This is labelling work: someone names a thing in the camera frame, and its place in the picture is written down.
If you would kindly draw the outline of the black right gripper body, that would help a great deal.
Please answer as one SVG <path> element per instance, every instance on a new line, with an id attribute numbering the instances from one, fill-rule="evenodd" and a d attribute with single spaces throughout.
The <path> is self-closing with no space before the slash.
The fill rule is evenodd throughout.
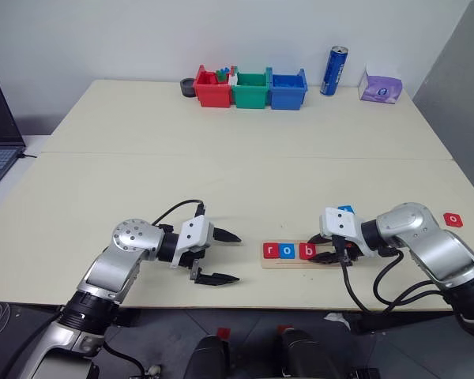
<path id="1" fill-rule="evenodd" d="M 336 263 L 353 264 L 363 256 L 360 248 L 354 242 L 333 241 L 333 248 Z"/>

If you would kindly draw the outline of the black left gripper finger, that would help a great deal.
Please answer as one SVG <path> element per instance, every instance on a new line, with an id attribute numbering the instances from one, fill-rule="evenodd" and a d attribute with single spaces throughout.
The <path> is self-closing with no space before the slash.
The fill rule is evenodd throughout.
<path id="1" fill-rule="evenodd" d="M 214 240 L 228 243 L 240 243 L 242 241 L 237 235 L 218 227 L 214 228 Z"/>
<path id="2" fill-rule="evenodd" d="M 199 272 L 194 279 L 196 284 L 208 285 L 208 286 L 222 286 L 238 282 L 239 278 L 230 276 L 227 274 L 213 273 L 212 275 L 206 275 Z"/>

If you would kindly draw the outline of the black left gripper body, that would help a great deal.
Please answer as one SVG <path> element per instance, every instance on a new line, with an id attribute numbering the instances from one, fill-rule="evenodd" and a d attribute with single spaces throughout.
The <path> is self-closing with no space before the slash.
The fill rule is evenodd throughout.
<path id="1" fill-rule="evenodd" d="M 195 277 L 201 272 L 200 261 L 205 257 L 205 251 L 214 243 L 214 228 L 207 231 L 187 231 L 182 232 L 178 245 L 180 246 L 181 257 L 178 266 L 190 269 L 190 277 Z"/>

